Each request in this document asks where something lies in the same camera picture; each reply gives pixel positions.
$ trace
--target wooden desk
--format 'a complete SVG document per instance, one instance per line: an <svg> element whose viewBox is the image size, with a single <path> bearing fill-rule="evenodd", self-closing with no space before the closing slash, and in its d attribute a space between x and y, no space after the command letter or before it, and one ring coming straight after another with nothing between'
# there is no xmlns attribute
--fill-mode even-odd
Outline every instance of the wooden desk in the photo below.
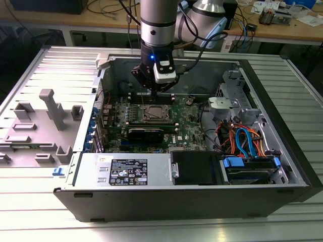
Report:
<svg viewBox="0 0 323 242"><path fill-rule="evenodd" d="M12 17L8 11L5 0L0 0L0 26L21 27L21 25ZM106 33L127 33L127 19L124 10L118 11L114 16L114 20L102 14L90 12L84 9L80 15L60 14L60 13L42 13L42 12L27 12L15 11L9 0L6 0L13 14L27 28L42 28L42 29L58 29L61 30L67 46L73 46L73 38L71 31L93 31ZM117 4L116 0L100 0L102 6ZM107 7L106 11L114 11L121 9L122 6ZM98 1L90 6L90 9L95 12L100 12ZM138 19L140 19L140 5L136 6ZM137 33L134 21L130 24L130 33Z"/></svg>
<svg viewBox="0 0 323 242"><path fill-rule="evenodd" d="M73 46L73 38L71 31L94 31L94 32L113 32L127 33L126 12L124 10L117 12L117 20L106 17L102 14L92 13L85 9L80 15L69 15L59 13L40 13L40 12L25 12L15 11L9 4L14 15L27 28L44 28L44 29L59 29L63 32L67 46ZM100 0L102 6L117 4L116 0ZM120 5L106 8L106 11L121 9ZM138 19L140 19L140 6L136 6ZM90 9L100 12L98 1L90 6ZM276 42L276 43L291 43L291 44L309 44L320 45L323 41L323 25L311 27L295 19L292 20L290 26L283 25L261 25L258 21L258 14L250 14L251 6L241 7L243 15L248 19L249 23L258 26L254 41L260 42ZM323 11L323 7L315 5L314 11ZM4 0L0 0L0 25L20 27L21 25L11 16L7 10ZM136 25L132 21L130 25L130 33L136 33ZM224 41L222 51L229 51L232 41L238 38L242 31L238 26L238 22L234 21L232 28L228 31L229 36Z"/></svg>
<svg viewBox="0 0 323 242"><path fill-rule="evenodd" d="M259 24L258 20L260 15L250 12L252 6L240 8L248 23L258 26L253 38L254 41L309 45L320 45L323 41L323 25L311 27L296 19L292 19L289 26L278 24L262 25ZM323 11L323 6L315 4L312 10L317 12ZM229 36L224 41L222 52L228 52L232 42L242 34L237 21L233 22L231 29L227 32Z"/></svg>

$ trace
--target blue cable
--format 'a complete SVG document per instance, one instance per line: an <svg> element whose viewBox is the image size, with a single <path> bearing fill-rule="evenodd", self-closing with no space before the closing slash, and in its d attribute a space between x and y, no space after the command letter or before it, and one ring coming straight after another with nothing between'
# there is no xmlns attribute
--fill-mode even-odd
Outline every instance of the blue cable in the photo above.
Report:
<svg viewBox="0 0 323 242"><path fill-rule="evenodd" d="M246 30L246 26L244 25L244 23L242 23L241 21L238 21L240 24L242 24L242 26L243 26L243 30L244 30L244 39L243 39L243 42L242 42L242 47L240 48L240 50L239 50L239 52L238 53L240 53L242 50L243 50L243 48L244 48L244 45L245 45L245 43L246 43L246 39L247 39L247 30Z"/></svg>
<svg viewBox="0 0 323 242"><path fill-rule="evenodd" d="M236 144L237 144L238 149L239 149L239 150L244 154L244 157L245 157L245 158L247 158L247 157L248 157L247 152L246 152L244 149L242 149L242 147L241 147L241 145L240 145L239 135L240 135L240 133L241 133L242 131L243 131L243 132L245 132L245 133L246 133L246 135L247 135L247 138L248 138L248 145L249 145L249 150L250 150L250 154L251 154L251 156L257 157L256 151L255 151L255 149L254 149L254 148L253 148L253 146L252 146L252 137L251 137L250 133L248 132L248 130L247 130L247 129L245 129L245 128L240 128L240 129L238 129L238 130L237 130L237 132L236 132Z"/></svg>

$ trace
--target black cable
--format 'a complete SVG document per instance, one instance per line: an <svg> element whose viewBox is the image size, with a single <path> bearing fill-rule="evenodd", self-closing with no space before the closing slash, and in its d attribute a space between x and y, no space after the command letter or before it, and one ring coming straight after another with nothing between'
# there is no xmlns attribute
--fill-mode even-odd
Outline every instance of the black cable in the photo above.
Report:
<svg viewBox="0 0 323 242"><path fill-rule="evenodd" d="M129 2L129 12L130 12L130 14L132 14L132 12L131 12L131 0L128 0L128 2ZM129 19L128 16L127 16L127 22L128 22L128 40L129 40L130 48L132 49L132 43L131 43L131 40L130 40L130 23L131 23L131 19Z"/></svg>
<svg viewBox="0 0 323 242"><path fill-rule="evenodd" d="M240 22L243 22L243 24L244 24L244 26L245 27L247 27L247 25L248 25L248 20L243 16L243 13L242 13L242 10L241 10L241 8L239 7L239 6L237 6L238 7L238 10L240 11L240 13L241 14L235 14L235 15L237 15L237 16L240 16L241 18L242 18L242 20L241 19L238 19L238 18L233 18L233 20L235 20L235 21L240 21ZM237 40L237 43L236 44L233 44L233 48L229 51L229 53L232 53L232 51L234 50L234 49L236 49L236 52L238 52L238 48L241 48L241 46L243 45L243 43L241 43L240 44L240 46L238 46L238 44L239 44L239 41L241 40L241 38L242 38L242 36L244 36L244 30L243 29L241 29L242 30L242 33L241 33L241 35L240 35L240 37L239 37L239 39Z"/></svg>
<svg viewBox="0 0 323 242"><path fill-rule="evenodd" d="M201 113L200 119L199 119L200 127L201 127L202 133L205 135L205 137L206 137L208 140L210 140L210 141L214 144L215 149L218 149L218 151L220 151L221 153L223 153L223 151L221 150L220 146L219 146L219 145L218 145L218 144L217 144L213 139L211 139L211 138L206 134L206 132L207 132L207 131L210 131L210 130L212 130L212 129L208 129L208 130L204 131L204 128L203 128L203 125L202 125L202 116L203 116L203 112L204 112L204 109L205 109L205 107L206 107L207 103L208 103L208 102L205 102L205 104L204 104L204 106L203 106L203 109L202 109L202 113Z"/></svg>
<svg viewBox="0 0 323 242"><path fill-rule="evenodd" d="M141 25L140 22L129 12L129 10L126 8L126 6L123 4L121 0L118 0L123 9L127 12L127 14L135 21L139 26Z"/></svg>
<svg viewBox="0 0 323 242"><path fill-rule="evenodd" d="M105 11L104 9L105 8L108 8L108 7L112 7L112 6L118 6L118 5L120 5L120 4L111 4L111 5L106 5L106 6L104 6L102 9L101 9L101 12L96 12L96 11L94 11L94 10L91 10L90 9L90 6L93 4L93 3L95 3L95 2L97 2L98 0L93 0L92 2L90 2L90 3L88 3L88 5L86 6L86 9L88 9L90 12L92 12L92 13L95 13L95 14L114 14L115 12L118 12L118 11L121 11L121 10L123 10L124 8L121 8L121 9L117 9L117 10L113 10L113 11L109 11L109 12L107 12L107 11Z"/></svg>
<svg viewBox="0 0 323 242"><path fill-rule="evenodd" d="M252 36L245 42L245 44L247 44L248 42L250 42L251 41L251 43L249 44L249 45L246 45L245 47L244 47L244 49L246 49L246 48L248 48L249 47L249 49L250 49L250 47L251 47L251 45L253 44L253 38L254 38L254 35L255 35L255 32L254 31L250 31L251 32L251 34L252 34ZM234 50L234 49L236 49L236 51L238 51L238 49L241 49L241 47L242 47L242 45L243 45L243 42L239 45L239 39L238 39L238 41L237 41L237 43L236 44L232 44L233 45L233 48L229 51L229 53L232 53L232 51Z"/></svg>
<svg viewBox="0 0 323 242"><path fill-rule="evenodd" d="M130 48L132 49L132 43L130 40L130 24L129 23L128 23L128 41L129 41Z"/></svg>
<svg viewBox="0 0 323 242"><path fill-rule="evenodd" d="M186 14L186 12L184 11L183 6L182 6L182 4L181 4L181 3L179 3L179 4L178 4L178 7L180 8L180 10L181 10L182 14L184 15L184 20L185 20L185 24L186 24L187 28L189 29L189 31L191 32L191 34L193 34L193 36L195 37L195 38L193 39L193 42L195 42L195 41L198 39L198 29L197 29L197 27L196 27L195 23L193 22L193 20L192 20L192 19L191 19L191 18ZM189 26L189 24L188 24L187 20L188 20L188 21L190 21L190 23L193 25L193 28L194 28L194 30L195 30L195 33L193 33L193 31L191 30L191 28L190 28L190 26Z"/></svg>
<svg viewBox="0 0 323 242"><path fill-rule="evenodd" d="M198 29L195 25L195 23L193 22L193 20L186 14L186 12L184 11L183 9L183 6L182 4L178 4L181 12L183 13L184 15L184 21L185 21L185 24L187 26L187 29L191 32L191 34L195 37L195 39L193 40L193 42L195 42L197 39L200 39L200 40L203 40L203 41L209 41L209 42L212 42L212 41L218 41L219 39L213 39L212 37L210 37L209 39L206 39L206 38L203 38L203 37L200 37L198 36ZM193 28L195 30L195 33L193 32L193 30L191 29L191 27L189 26L187 20L193 25Z"/></svg>
<svg viewBox="0 0 323 242"><path fill-rule="evenodd" d="M197 64L197 63L199 62L199 60L201 59L202 54L203 54L203 52L205 51L205 49L206 49L207 45L209 44L209 42L210 42L212 39L214 39L215 37L219 36L219 35L223 35L223 36L222 36L222 37L220 37L220 38L219 38L219 39L217 39L217 40L222 40L222 39L224 39L224 38L226 38L226 37L228 36L228 33L227 33L227 32L222 31L222 32L219 32L219 33L216 33L216 34L212 35L209 39L207 39L207 41L204 43L204 46L203 46L203 48L202 48L202 50L201 50L200 54L199 54L199 55L198 55L198 57L196 58L195 62L193 63L193 65L191 65L190 67L186 67L186 68L185 68L185 71L186 71L186 72L188 72L189 70L193 69L193 68L196 66L196 64Z"/></svg>
<svg viewBox="0 0 323 242"><path fill-rule="evenodd" d="M206 94L208 94L208 90L205 88L205 87L201 87L201 86L197 86L197 87L193 87L189 92L188 92L188 95L190 96L192 94L192 91L197 89L197 88L200 88L202 89Z"/></svg>
<svg viewBox="0 0 323 242"><path fill-rule="evenodd" d="M136 8L136 0L133 0L134 2L134 6L135 6L135 18L137 19L137 8ZM138 39L138 48L140 49L140 35L139 35L139 27L138 25L136 24L136 27L137 27L137 39Z"/></svg>
<svg viewBox="0 0 323 242"><path fill-rule="evenodd" d="M6 5L6 7L7 7L7 9L8 9L8 11L9 11L9 13L11 14L11 16L31 35L31 37L35 40L35 41L37 41L40 45L42 45L42 43L40 43L39 41L38 41L38 39L36 39L35 38L35 36L26 28L26 26L25 25L23 25L23 23L21 23L20 22L20 20L19 19L17 19L17 17L14 15L14 13L13 12L11 12L11 10L10 10L10 8L9 8L9 6L8 6L8 3L7 3L7 0L5 0L5 5Z"/></svg>

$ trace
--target blue tab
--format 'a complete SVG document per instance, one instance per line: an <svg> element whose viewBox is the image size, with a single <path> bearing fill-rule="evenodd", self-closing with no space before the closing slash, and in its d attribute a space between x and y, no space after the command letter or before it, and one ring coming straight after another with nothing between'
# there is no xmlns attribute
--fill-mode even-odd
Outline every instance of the blue tab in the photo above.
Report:
<svg viewBox="0 0 323 242"><path fill-rule="evenodd" d="M59 176L59 175L64 175L63 174L63 169L60 167L56 167L54 169L54 172L52 173L53 176Z"/></svg>
<svg viewBox="0 0 323 242"><path fill-rule="evenodd" d="M93 139L93 136L92 135L87 135L86 137L85 137L85 141L86 142L88 142L88 141L90 141L90 140L92 140Z"/></svg>
<svg viewBox="0 0 323 242"><path fill-rule="evenodd" d="M228 160L227 158L225 158L225 159L223 160L223 164L224 164L224 167L225 167L225 168L227 168L227 167L229 167L229 166L230 166L229 160Z"/></svg>
<svg viewBox="0 0 323 242"><path fill-rule="evenodd" d="M281 166L281 162L280 162L279 158L275 157L274 158L274 162L275 162L275 164L276 164L277 167L280 167Z"/></svg>
<svg viewBox="0 0 323 242"><path fill-rule="evenodd" d="M244 166L243 160L241 157L229 157L231 166Z"/></svg>
<svg viewBox="0 0 323 242"><path fill-rule="evenodd" d="M229 166L244 166L243 159L241 157L227 157L223 160L224 167Z"/></svg>
<svg viewBox="0 0 323 242"><path fill-rule="evenodd" d="M91 128L91 127L88 127L88 128L87 128L87 132L88 132L88 134L93 133L93 131L94 131L94 129L93 129L93 128Z"/></svg>
<svg viewBox="0 0 323 242"><path fill-rule="evenodd" d="M93 121L93 120L90 120L90 127L93 127L93 126L95 126L95 121Z"/></svg>
<svg viewBox="0 0 323 242"><path fill-rule="evenodd" d="M96 107L93 107L92 111L93 111L94 114L99 114L100 113L99 109L97 109Z"/></svg>
<svg viewBox="0 0 323 242"><path fill-rule="evenodd" d="M89 143L84 143L84 148L85 149L91 149L91 145Z"/></svg>

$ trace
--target paper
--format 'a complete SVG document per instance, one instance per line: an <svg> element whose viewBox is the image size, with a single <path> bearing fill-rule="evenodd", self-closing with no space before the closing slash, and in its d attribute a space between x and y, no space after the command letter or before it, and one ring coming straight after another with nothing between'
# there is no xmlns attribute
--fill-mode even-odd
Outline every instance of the paper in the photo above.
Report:
<svg viewBox="0 0 323 242"><path fill-rule="evenodd" d="M253 8L251 9L252 13L261 14L263 8L278 10L279 2L269 3L269 2L254 2Z"/></svg>
<svg viewBox="0 0 323 242"><path fill-rule="evenodd" d="M298 18L296 20L298 20L304 24L308 24L312 27L316 27L318 25L323 24L323 19L318 19L318 18L310 16L310 15L304 16L302 18Z"/></svg>

